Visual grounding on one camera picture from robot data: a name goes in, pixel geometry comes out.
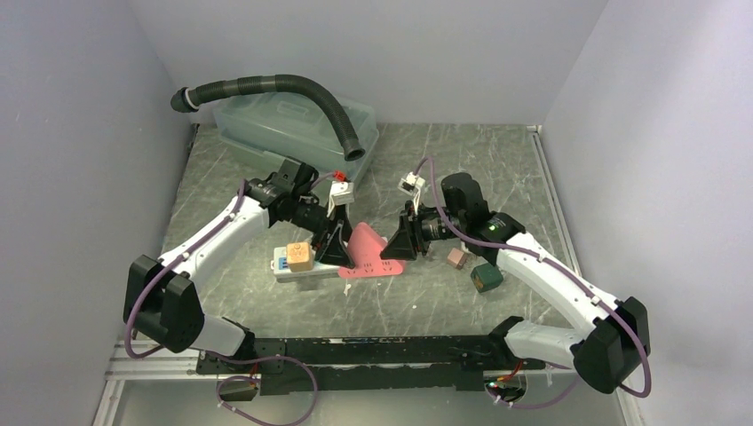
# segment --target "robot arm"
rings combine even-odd
[[[383,259],[415,260],[418,252],[426,254],[431,241],[455,238],[460,232],[469,237],[465,243],[472,253],[521,279],[573,326],[547,327],[510,317],[489,334],[498,356],[574,368],[585,382],[604,393],[614,391],[640,365],[637,347],[619,322],[628,324],[647,354],[648,323],[641,302],[633,297],[621,302],[578,279],[592,294],[586,296],[584,288],[568,276],[575,277],[575,273],[544,250],[521,223],[489,211],[478,182],[468,173],[442,179],[440,187],[447,204],[443,214],[436,207],[416,204],[423,180],[411,175],[401,180],[399,189],[414,199],[406,202],[398,231],[381,253]],[[620,318],[615,319],[607,309]]]
[[[346,206],[331,210],[320,206],[310,194],[317,177],[311,166],[288,159],[267,179],[246,183],[217,217],[186,242],[158,260],[141,256],[129,271],[123,320],[173,352],[190,347],[231,359],[255,358],[254,334],[229,319],[205,314],[200,286],[243,244],[278,221],[313,232],[313,238],[322,241],[319,257],[326,254],[331,263],[351,264],[343,241],[350,237],[343,231],[350,230]],[[138,305],[144,292],[146,298]]]

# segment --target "orange cube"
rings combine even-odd
[[[468,253],[463,252],[457,248],[453,248],[449,252],[448,264],[451,264],[455,269],[463,269],[465,262],[468,260]]]
[[[287,262],[291,272],[306,272],[313,269],[311,246],[307,242],[291,242],[286,247]]]

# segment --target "gray marble surface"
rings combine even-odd
[[[437,179],[467,171],[479,181],[491,209],[517,218],[549,250],[565,259],[545,183],[525,126],[382,124],[374,161],[356,191],[351,221],[367,222],[389,237],[407,196],[396,185],[425,155],[434,156]],[[219,213],[241,178],[259,173],[236,161],[215,128],[202,126],[186,166],[164,242],[172,249]],[[428,180],[428,170],[423,172]],[[424,202],[433,205],[431,196]],[[437,241],[426,258],[400,276],[315,284],[277,283],[269,263],[275,247],[308,234],[277,224],[249,241],[201,285],[204,310],[241,322],[261,337],[486,334],[511,315],[567,327],[565,319],[511,275],[480,295],[470,273],[445,263],[459,242]]]

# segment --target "clear plastic storage bin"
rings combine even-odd
[[[379,137],[377,119],[370,106],[347,99],[337,100],[350,117],[361,146],[366,150],[356,162],[345,161],[335,131],[319,106],[295,93],[275,92],[226,99],[214,108],[214,116],[221,139],[233,154],[260,171],[276,171],[282,157],[291,156],[322,173],[342,170],[358,185],[370,164]]]

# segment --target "white wall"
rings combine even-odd
[[[180,86],[300,74],[383,122],[538,124],[606,0],[131,3]]]
[[[190,126],[126,1],[0,9],[0,423],[91,424]]]
[[[584,273],[649,309],[652,425],[753,423],[751,17],[611,0],[543,126]]]

